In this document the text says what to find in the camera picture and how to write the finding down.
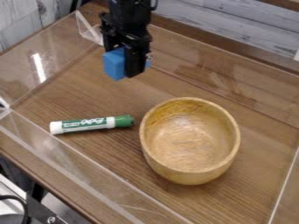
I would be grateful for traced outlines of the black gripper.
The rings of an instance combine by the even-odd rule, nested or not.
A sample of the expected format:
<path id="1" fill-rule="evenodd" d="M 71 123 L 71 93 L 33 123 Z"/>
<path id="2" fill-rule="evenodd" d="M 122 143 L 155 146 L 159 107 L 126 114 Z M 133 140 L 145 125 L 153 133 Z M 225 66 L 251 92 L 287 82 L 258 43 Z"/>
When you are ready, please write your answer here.
<path id="1" fill-rule="evenodd" d="M 146 70 L 151 35 L 153 0 L 107 0 L 109 12 L 102 12 L 101 31 L 107 52 L 125 46 L 125 41 L 143 41 L 126 45 L 126 77 L 133 78 Z"/>

